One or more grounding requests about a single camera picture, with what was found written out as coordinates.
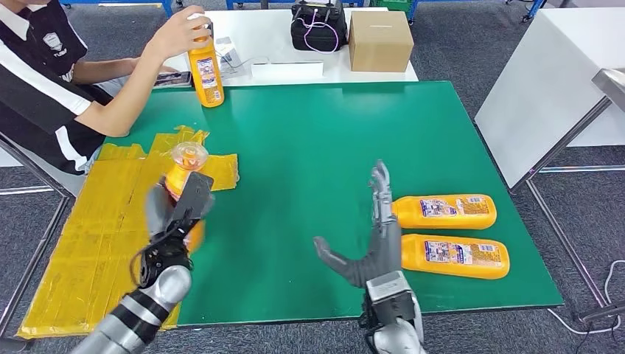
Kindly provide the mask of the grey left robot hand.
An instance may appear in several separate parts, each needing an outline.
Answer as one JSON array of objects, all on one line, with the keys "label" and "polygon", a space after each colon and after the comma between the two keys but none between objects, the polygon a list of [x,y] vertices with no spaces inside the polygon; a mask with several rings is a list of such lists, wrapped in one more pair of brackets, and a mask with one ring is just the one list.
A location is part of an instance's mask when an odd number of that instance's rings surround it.
[{"label": "grey left robot hand", "polygon": [[177,201],[170,195],[164,179],[152,186],[144,204],[150,243],[155,243],[168,231]]}]

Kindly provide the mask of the person's right hand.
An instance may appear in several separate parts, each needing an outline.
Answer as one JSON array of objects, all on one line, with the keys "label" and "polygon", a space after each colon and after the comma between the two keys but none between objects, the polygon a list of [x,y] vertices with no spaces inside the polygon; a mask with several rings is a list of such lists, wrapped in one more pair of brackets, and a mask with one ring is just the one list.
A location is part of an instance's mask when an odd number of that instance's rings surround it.
[{"label": "person's right hand", "polygon": [[147,42],[141,58],[163,63],[193,49],[204,48],[212,37],[212,21],[202,7],[189,6],[173,14]]}]

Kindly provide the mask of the person's left hand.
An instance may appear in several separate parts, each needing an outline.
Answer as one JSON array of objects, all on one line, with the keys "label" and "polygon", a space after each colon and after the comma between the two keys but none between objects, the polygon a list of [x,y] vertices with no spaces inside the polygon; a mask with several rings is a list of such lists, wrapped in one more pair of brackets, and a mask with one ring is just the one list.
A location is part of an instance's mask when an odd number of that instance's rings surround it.
[{"label": "person's left hand", "polygon": [[141,69],[146,72],[153,72],[154,74],[166,74],[166,73],[178,72],[177,69],[172,68],[171,66],[166,66],[159,62],[151,62],[151,61],[145,61],[145,60],[140,60],[136,64],[136,68]]}]

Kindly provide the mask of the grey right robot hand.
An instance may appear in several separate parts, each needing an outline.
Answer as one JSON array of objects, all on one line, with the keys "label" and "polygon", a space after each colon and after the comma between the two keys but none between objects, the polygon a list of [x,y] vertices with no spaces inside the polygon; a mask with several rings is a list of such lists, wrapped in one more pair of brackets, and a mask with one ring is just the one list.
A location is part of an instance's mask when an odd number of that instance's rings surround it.
[{"label": "grey right robot hand", "polygon": [[390,175],[382,160],[371,170],[372,228],[368,250],[362,258],[352,260],[331,250],[323,237],[314,237],[318,258],[356,288],[401,267],[401,228],[392,212]]}]

